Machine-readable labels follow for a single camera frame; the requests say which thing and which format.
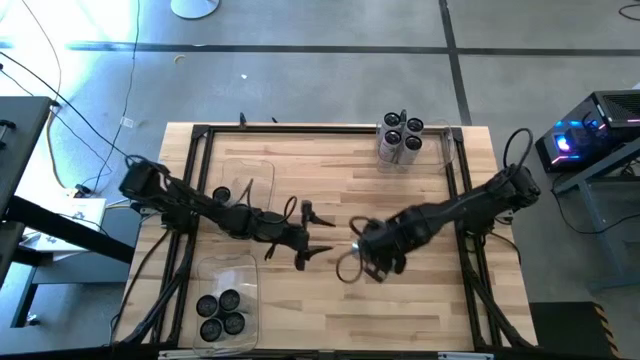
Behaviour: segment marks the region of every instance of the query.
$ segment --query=black cylinder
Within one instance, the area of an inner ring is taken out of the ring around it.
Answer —
[[[211,195],[211,197],[216,201],[226,204],[229,200],[231,200],[231,190],[229,190],[229,188],[226,186],[220,186],[219,188],[213,190],[213,194]]]
[[[223,325],[219,319],[208,319],[200,325],[200,337],[206,342],[214,342],[222,335]]]
[[[224,311],[233,311],[240,305],[240,294],[233,290],[225,290],[220,295],[220,308]]]
[[[202,317],[211,317],[218,312],[218,300],[213,295],[204,295],[196,303],[196,312]]]
[[[229,335],[238,335],[244,330],[246,321],[239,312],[232,312],[224,318],[224,331]]]

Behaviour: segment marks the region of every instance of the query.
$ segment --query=black table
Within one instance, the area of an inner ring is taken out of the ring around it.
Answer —
[[[15,125],[0,125],[0,284],[11,262],[33,266],[12,327],[24,326],[38,283],[124,282],[135,251],[135,238],[113,239],[14,195],[52,105],[47,97],[0,97],[0,124]],[[50,253],[19,245],[26,226],[90,252],[51,263]]]

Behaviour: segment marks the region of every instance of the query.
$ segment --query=black cable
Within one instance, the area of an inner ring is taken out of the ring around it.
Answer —
[[[68,217],[69,219],[72,219],[72,220],[84,221],[84,222],[88,222],[88,223],[91,223],[91,224],[93,224],[93,225],[96,225],[97,227],[99,227],[99,228],[100,228],[100,231],[102,231],[102,232],[103,232],[105,235],[107,235],[108,237],[111,237],[111,235],[109,235],[109,233],[108,233],[105,229],[103,229],[103,228],[102,228],[102,226],[101,226],[100,224],[98,224],[97,222],[94,222],[94,221],[91,221],[91,220],[86,220],[86,219],[78,219],[78,218],[74,218],[74,217],[73,217],[73,216],[71,216],[71,215],[62,214],[62,213],[56,213],[56,214],[57,214],[57,215],[60,215],[60,216]]]
[[[507,144],[504,147],[504,153],[502,154],[502,167],[504,169],[508,168],[507,166],[507,156],[509,155],[509,147],[511,146],[511,141],[513,141],[513,139],[520,134],[521,132],[526,132],[527,135],[529,135],[529,141],[527,142],[527,147],[525,148],[524,152],[522,153],[522,156],[520,157],[520,160],[518,161],[518,164],[516,165],[516,169],[511,173],[511,175],[507,176],[506,179],[504,179],[504,181],[497,185],[495,188],[493,188],[493,191],[496,191],[497,189],[501,188],[502,186],[504,186],[506,183],[508,183],[511,178],[513,178],[518,171],[520,171],[520,169],[522,168],[522,165],[524,164],[525,159],[527,158],[527,156],[529,156],[529,153],[531,152],[531,148],[533,147],[533,133],[531,132],[531,130],[527,129],[527,128],[520,128],[516,131],[513,132],[513,134],[511,134],[511,136],[509,136],[509,139],[507,140]]]
[[[53,56],[56,59],[56,64],[58,65],[58,89],[56,91],[56,98],[54,99],[54,101],[57,101],[58,93],[60,92],[60,88],[62,87],[62,67],[60,66],[60,58],[58,58],[58,52],[56,51],[56,48],[53,46],[53,42],[51,42],[49,35],[47,35],[47,32],[44,31],[42,24],[40,24],[40,21],[38,21],[38,18],[36,17],[36,15],[33,13],[33,11],[31,11],[31,8],[29,7],[29,5],[27,5],[27,2],[25,0],[22,0],[22,4],[24,5],[24,7],[27,8],[27,11],[29,11],[29,14],[31,14],[31,17],[33,18],[33,20],[35,20],[36,24],[38,24],[38,27],[40,28],[42,35],[44,35],[45,39],[47,39],[47,42],[51,47],[51,51],[53,52]]]
[[[511,247],[512,247],[512,248],[516,251],[516,253],[518,254],[518,263],[519,263],[520,265],[522,265],[522,256],[520,256],[520,249],[518,249],[518,246],[517,246],[513,241],[511,241],[511,240],[507,239],[506,237],[504,237],[504,236],[502,236],[502,235],[498,235],[498,234],[496,234],[496,233],[494,233],[494,232],[490,232],[490,233],[489,233],[489,235],[493,235],[494,237],[496,237],[496,238],[498,238],[498,239],[500,239],[500,240],[502,240],[502,241],[504,241],[504,242],[506,242],[506,243],[509,243],[509,245],[511,245]]]
[[[371,219],[369,219],[366,216],[354,216],[351,219],[349,219],[349,229],[351,229],[351,231],[353,231],[356,235],[358,235],[358,237],[362,236],[362,231],[360,231],[354,223],[356,221],[361,221],[361,220],[365,220],[366,222],[369,222]]]
[[[553,184],[551,185],[551,194],[553,195],[554,199],[556,199],[556,204],[558,204],[558,209],[560,210],[560,216],[562,216],[562,220],[564,221],[565,224],[567,224],[567,226],[569,228],[571,228],[571,230],[577,232],[578,234],[583,234],[583,235],[597,235],[597,234],[602,234],[604,232],[606,232],[607,230],[611,229],[614,226],[620,225],[621,223],[623,223],[624,221],[627,221],[629,219],[633,219],[636,217],[640,217],[640,213],[637,214],[632,214],[632,215],[628,215],[625,216],[621,219],[619,219],[618,221],[614,222],[613,224],[607,226],[606,228],[602,229],[602,230],[598,230],[598,231],[582,231],[582,230],[578,230],[575,228],[575,226],[573,226],[571,223],[569,223],[569,221],[567,220],[567,218],[564,215],[564,211],[562,210],[562,205],[560,205],[560,200],[558,199],[558,195],[555,193],[555,191],[553,191],[553,189],[555,189],[556,187],[556,183],[558,182],[558,180],[566,174],[560,174],[558,177],[556,177],[553,180]]]
[[[17,60],[13,59],[11,56],[5,54],[4,52],[0,51],[0,55],[4,56],[5,58],[9,59],[11,62],[13,62],[14,64],[20,66],[22,69],[24,69],[25,71],[27,71],[29,74],[31,74],[33,77],[35,77],[36,79],[38,79],[43,85],[45,85],[47,88],[49,88],[49,90],[53,91],[62,101],[64,101],[65,104],[69,105],[69,107],[71,108],[71,110],[73,110],[73,112],[75,112],[76,114],[78,114],[78,116],[82,119],[82,121],[84,121],[85,124],[87,124],[87,126],[89,126],[89,128],[96,134],[98,135],[98,137],[100,139],[102,139],[104,142],[106,142],[109,145],[112,145],[114,147],[114,149],[119,152],[120,154],[127,156],[127,154],[120,150],[117,146],[115,146],[113,143],[111,143],[109,140],[107,140],[107,138],[105,138],[104,136],[102,136],[102,134],[100,134],[98,132],[98,130],[96,130],[95,127],[93,127],[93,125],[91,125],[91,123],[89,122],[89,120],[87,120],[87,118],[84,117],[84,115],[82,115],[80,113],[80,111],[78,111],[78,109],[75,108],[75,106],[73,106],[67,99],[65,99],[60,93],[58,93],[57,91],[55,91],[51,85],[47,84],[46,81],[42,80],[42,78],[38,75],[36,75],[33,71],[29,70],[29,68],[27,68],[26,66],[22,65],[20,62],[18,62]]]
[[[493,235],[495,237],[497,237],[498,239],[508,242],[509,245],[511,245],[511,247],[516,251],[516,253],[518,254],[518,264],[522,265],[522,256],[520,256],[520,249],[518,249],[518,246],[511,240],[507,239],[506,237],[502,236],[502,235],[498,235],[494,232],[489,232],[489,235]],[[487,244],[487,236],[483,235],[480,238],[480,246],[484,248],[484,246]],[[475,254],[475,250],[471,250],[469,248],[467,248],[467,252],[471,253],[471,254]]]
[[[13,78],[13,77],[11,77],[9,74],[7,74],[6,72],[4,72],[4,70],[0,70],[0,72],[2,72],[2,73],[4,74],[4,76],[6,76],[6,77],[8,77],[9,79],[11,79],[11,81],[13,81],[13,82],[14,82],[14,83],[19,87],[19,88],[21,88],[22,90],[24,90],[24,92],[26,92],[27,94],[29,94],[29,95],[31,95],[31,96],[34,96],[34,95],[33,95],[33,93],[31,93],[29,90],[25,89],[22,85],[20,85],[20,83],[19,83],[16,79],[14,79],[14,78]],[[76,139],[80,140],[80,142],[81,142],[81,143],[83,143],[87,148],[89,148],[89,150],[91,150],[91,152],[93,152],[93,153],[98,157],[98,159],[100,159],[100,160],[102,160],[104,163],[106,163],[106,160],[105,160],[102,156],[100,156],[100,154],[98,154],[98,152],[97,152],[94,148],[92,148],[92,147],[91,147],[91,146],[90,146],[86,141],[84,141],[84,139],[83,139],[83,138],[81,138],[81,137],[80,137],[80,135],[76,134],[76,133],[75,133],[75,131],[73,131],[73,129],[71,129],[71,127],[70,127],[70,126],[69,126],[69,125],[68,125],[68,124],[67,124],[67,123],[66,123],[66,122],[65,122],[65,121],[60,117],[60,115],[58,115],[58,113],[54,113],[53,115],[54,115],[54,117],[55,117],[56,119],[60,120],[60,122],[62,123],[62,125],[64,125],[64,126],[65,126],[65,127],[66,127],[70,132],[71,132],[71,134],[72,134],[73,136],[75,136],[75,137],[76,137]],[[109,166],[107,165],[107,168],[109,169],[109,174],[111,174],[111,173],[113,172],[113,171],[112,171],[112,169],[111,169],[111,167],[109,167]]]
[[[240,195],[240,198],[238,199],[238,201],[236,201],[236,204],[238,204],[240,201],[242,201],[242,199],[244,198],[244,196],[247,196],[247,206],[249,208],[251,208],[251,188],[253,187],[253,179],[249,180],[249,183],[247,184],[247,187],[244,189],[244,191],[242,192],[242,194]],[[265,219],[261,219],[259,217],[256,216],[256,214],[253,213],[253,211],[251,211],[251,216],[255,217],[256,220],[260,221],[261,223],[264,224],[269,224],[269,225],[278,225],[278,224],[282,224],[285,221],[289,220],[289,218],[291,217],[291,215],[293,215],[293,212],[296,209],[296,206],[298,205],[298,197],[297,196],[291,196],[289,198],[289,200],[287,200],[287,203],[284,205],[284,210],[282,212],[282,214],[284,214],[284,217],[278,221],[269,221],[269,220],[265,220]]]
[[[124,109],[122,110],[122,116],[120,116],[120,121],[118,121],[118,130],[116,131],[116,135],[113,137],[111,141],[111,150],[109,150],[109,154],[107,155],[107,160],[104,162],[100,171],[98,172],[98,176],[96,177],[96,183],[93,186],[93,193],[95,194],[98,189],[98,183],[100,182],[100,177],[102,176],[102,172],[104,171],[105,166],[107,166],[107,161],[111,158],[111,154],[113,154],[113,149],[115,147],[116,142],[118,141],[118,136],[120,135],[120,131],[122,130],[122,119],[127,114],[127,108],[129,107],[129,95],[131,95],[131,88],[133,87],[133,73],[136,69],[136,50],[138,49],[138,39],[140,37],[140,0],[137,1],[137,11],[136,11],[136,40],[133,43],[133,54],[131,56],[131,72],[129,73],[129,88],[127,89],[127,95],[124,99]]]
[[[135,285],[136,281],[138,281],[138,277],[140,277],[140,273],[142,272],[142,269],[144,268],[147,261],[149,261],[149,259],[151,258],[151,255],[156,251],[158,246],[160,246],[160,244],[162,244],[162,242],[167,238],[170,232],[171,232],[170,230],[165,231],[164,235],[162,235],[162,237],[158,239],[158,241],[151,247],[151,249],[149,249],[149,252],[147,252],[144,258],[142,258],[142,261],[140,262],[140,266],[138,266],[138,270],[136,270],[136,273],[133,275],[133,278],[131,279],[131,284],[129,285],[127,292],[124,294],[124,297],[122,298],[122,304],[120,304],[120,309],[111,318],[111,321],[109,321],[109,345],[113,345],[113,332],[115,331],[116,327],[118,327],[118,323],[120,322],[120,316],[122,315],[122,311],[124,311],[125,305],[127,305],[127,301],[129,301],[129,295],[131,295],[131,289],[133,289],[133,285]]]
[[[33,96],[33,93],[32,93],[31,91],[29,91],[29,90],[25,89],[22,85],[20,85],[20,83],[19,83],[16,79],[14,79],[14,78],[13,78],[13,77],[11,77],[9,74],[7,74],[6,72],[4,72],[4,70],[2,70],[1,68],[0,68],[0,72],[2,72],[2,73],[4,74],[4,76],[6,76],[6,77],[8,77],[9,79],[11,79],[11,81],[13,81],[16,85],[18,85],[18,87],[19,87],[20,89],[24,90],[24,92],[26,92],[27,94],[29,94],[29,95]]]
[[[618,14],[626,17],[629,20],[633,20],[633,21],[640,21],[640,18],[625,14],[624,10],[626,9],[630,9],[630,8],[634,8],[634,7],[640,7],[640,4],[630,4],[630,5],[625,5],[623,7],[621,7],[620,9],[618,9]]]
[[[364,260],[362,260],[362,256],[358,254],[359,267],[358,267],[358,273],[356,274],[356,276],[353,279],[345,279],[342,277],[342,275],[340,274],[340,264],[342,264],[342,261],[350,255],[353,255],[353,252],[347,251],[346,253],[340,255],[340,257],[338,258],[338,261],[336,262],[336,276],[340,281],[342,281],[345,284],[353,284],[356,281],[360,280],[360,277],[362,277],[362,271],[364,270]]]
[[[69,126],[69,125],[68,125],[64,120],[62,120],[62,118],[61,118],[57,113],[55,113],[55,114],[54,114],[54,116],[55,116],[55,118],[56,118],[56,119],[58,119],[58,120],[62,123],[62,125],[64,125],[64,127],[66,127],[66,128],[67,128],[67,130],[69,130],[69,132],[71,132],[71,134],[72,134],[73,136],[75,136],[78,140],[80,140],[80,142],[81,142],[81,143],[83,143],[87,148],[89,148],[89,150],[91,150],[91,152],[92,152],[96,157],[98,157],[98,159],[102,160],[102,162],[103,162],[103,163],[105,163],[105,164],[107,163],[107,161],[106,161],[102,156],[100,156],[100,154],[98,154],[98,152],[97,152],[94,148],[92,148],[89,144],[87,144],[87,142],[86,142],[86,141],[84,141],[84,139],[82,139],[82,138],[80,137],[80,135],[76,134],[76,133],[73,131],[73,129],[71,129],[71,127],[70,127],[70,126]],[[111,167],[109,167],[108,165],[107,165],[107,168],[109,169],[109,173],[113,172],[113,171],[112,171],[112,169],[111,169]]]
[[[496,222],[498,222],[498,223],[500,223],[500,224],[502,224],[502,225],[506,225],[506,226],[511,226],[511,224],[512,224],[512,223],[511,223],[511,222],[509,222],[509,221],[502,221],[502,220],[500,220],[499,218],[494,218],[494,220],[495,220]]]
[[[356,221],[366,221],[369,222],[370,219],[366,216],[354,216],[351,219],[349,219],[349,228],[351,229],[351,231],[353,231],[354,234],[358,235],[358,237],[362,236],[362,231],[360,231],[360,229],[358,229],[355,225]],[[359,267],[358,267],[358,273],[356,274],[356,276],[353,279],[345,279],[342,277],[342,275],[340,275],[340,265],[342,264],[342,261],[349,255],[354,254],[353,251],[348,251],[342,255],[340,255],[340,257],[338,258],[338,261],[336,262],[336,276],[338,276],[338,279],[340,281],[342,281],[345,284],[353,284],[356,281],[358,281],[360,279],[360,277],[362,276],[362,272],[364,271],[364,260],[362,259],[362,256],[360,256],[360,254],[358,253],[358,262],[359,262]]]
[[[527,158],[527,156],[531,152],[531,147],[533,146],[533,133],[531,132],[531,130],[527,128],[520,128],[516,130],[513,134],[511,134],[511,136],[509,136],[509,139],[507,140],[507,144],[504,147],[504,154],[502,154],[502,166],[504,168],[507,168],[507,155],[509,154],[509,147],[511,146],[511,141],[513,141],[513,139],[521,132],[526,132],[527,135],[529,135],[529,142],[527,143],[527,148],[525,149],[524,153],[520,157],[520,161],[518,161],[518,165],[516,165],[517,170],[520,170],[520,168],[522,167],[522,164],[524,164],[524,160]]]

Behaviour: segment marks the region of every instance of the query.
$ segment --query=blue light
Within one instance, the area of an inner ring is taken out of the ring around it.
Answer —
[[[558,149],[561,151],[569,151],[571,147],[567,144],[567,139],[564,136],[556,137],[556,144],[558,144]]]

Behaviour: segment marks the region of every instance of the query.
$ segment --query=clear plastic container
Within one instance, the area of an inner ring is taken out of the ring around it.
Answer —
[[[260,319],[260,289],[258,267],[251,255],[219,255],[202,259],[197,267],[198,298],[213,295],[218,302],[225,290],[240,294],[239,312],[245,318],[244,330],[237,335],[223,332],[219,340],[207,342],[200,336],[202,324],[209,318],[198,315],[193,352],[199,357],[230,356],[252,350],[258,343]],[[213,317],[223,319],[224,311],[218,305]]]
[[[272,163],[262,160],[229,159],[222,166],[222,181],[218,186],[231,190],[231,203],[240,201],[261,209],[271,203],[275,169]],[[242,195],[252,182],[250,198]]]
[[[398,164],[398,158],[401,156],[402,147],[404,146],[404,138],[401,140],[398,148],[393,155],[391,161],[383,160],[381,156],[381,148],[376,140],[376,153],[378,154],[378,171],[381,173],[409,173],[409,174],[425,174],[439,172],[445,165],[453,161],[455,157],[455,143],[451,132],[451,125],[448,121],[422,120],[424,130],[420,139],[422,147],[420,148],[415,160],[411,164]],[[382,119],[376,126],[376,139],[382,129]]]
[[[229,159],[222,164],[222,176],[215,187],[229,188],[230,204],[250,203],[253,207],[268,209],[273,191],[274,172],[273,164],[268,161]],[[200,225],[212,227],[208,230],[220,236],[228,236],[211,222],[200,222]],[[218,357],[252,350],[258,343],[260,333],[260,290],[256,259],[247,254],[220,254],[201,260],[196,271],[198,299],[205,295],[214,296],[218,301],[218,310],[210,317],[196,314],[198,320],[193,339],[194,354],[199,357]],[[240,295],[237,311],[245,319],[244,330],[237,335],[223,332],[218,340],[207,342],[200,336],[202,324],[210,318],[220,319],[224,323],[225,315],[229,312],[225,312],[220,306],[220,295],[230,289]]]

